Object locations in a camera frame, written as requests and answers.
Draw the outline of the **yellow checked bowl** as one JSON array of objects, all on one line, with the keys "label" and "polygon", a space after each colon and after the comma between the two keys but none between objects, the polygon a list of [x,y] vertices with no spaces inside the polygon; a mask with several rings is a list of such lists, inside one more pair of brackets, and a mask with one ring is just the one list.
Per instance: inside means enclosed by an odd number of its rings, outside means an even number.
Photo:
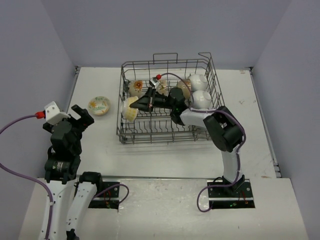
[{"label": "yellow checked bowl", "polygon": [[120,112],[124,119],[129,121],[130,123],[134,122],[138,115],[137,108],[131,108],[130,105],[137,101],[139,98],[137,96],[132,96],[124,100],[120,105]]}]

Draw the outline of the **green floral bowl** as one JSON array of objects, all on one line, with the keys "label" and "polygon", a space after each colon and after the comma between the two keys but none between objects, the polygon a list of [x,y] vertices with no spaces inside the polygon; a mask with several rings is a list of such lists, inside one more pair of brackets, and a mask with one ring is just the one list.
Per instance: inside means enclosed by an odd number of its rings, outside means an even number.
[{"label": "green floral bowl", "polygon": [[110,109],[110,100],[105,96],[96,96],[92,98],[88,105],[87,110],[95,116],[103,116]]}]

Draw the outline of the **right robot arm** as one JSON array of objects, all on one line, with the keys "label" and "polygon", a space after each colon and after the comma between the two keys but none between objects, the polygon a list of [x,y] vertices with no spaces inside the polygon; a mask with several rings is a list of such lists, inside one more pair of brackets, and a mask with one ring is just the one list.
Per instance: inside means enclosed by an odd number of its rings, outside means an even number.
[{"label": "right robot arm", "polygon": [[169,109],[175,124],[205,129],[222,154],[223,184],[219,187],[230,197],[241,191],[240,184],[244,177],[241,173],[240,148],[246,141],[246,133],[227,107],[211,110],[190,108],[185,103],[182,89],[178,87],[172,88],[167,96],[149,87],[145,95],[129,106],[149,113],[154,108]]}]

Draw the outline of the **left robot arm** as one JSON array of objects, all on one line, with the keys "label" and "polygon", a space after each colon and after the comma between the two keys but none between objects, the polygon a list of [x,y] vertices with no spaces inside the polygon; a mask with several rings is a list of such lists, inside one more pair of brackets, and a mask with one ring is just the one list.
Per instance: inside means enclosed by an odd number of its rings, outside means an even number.
[{"label": "left robot arm", "polygon": [[79,239],[77,233],[90,202],[104,190],[98,172],[84,172],[77,177],[83,132],[94,123],[94,119],[76,104],[72,110],[80,116],[79,119],[62,111],[54,101],[43,111],[43,129],[51,134],[51,146],[44,166],[47,198],[38,236],[40,240]]}]

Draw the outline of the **beige bowl colourful leaves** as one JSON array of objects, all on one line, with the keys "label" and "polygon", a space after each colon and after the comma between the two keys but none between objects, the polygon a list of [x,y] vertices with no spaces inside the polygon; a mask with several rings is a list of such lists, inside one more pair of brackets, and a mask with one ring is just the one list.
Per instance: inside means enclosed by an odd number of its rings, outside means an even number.
[{"label": "beige bowl colourful leaves", "polygon": [[179,80],[176,87],[182,90],[183,96],[186,100],[191,97],[191,82],[189,79]]}]

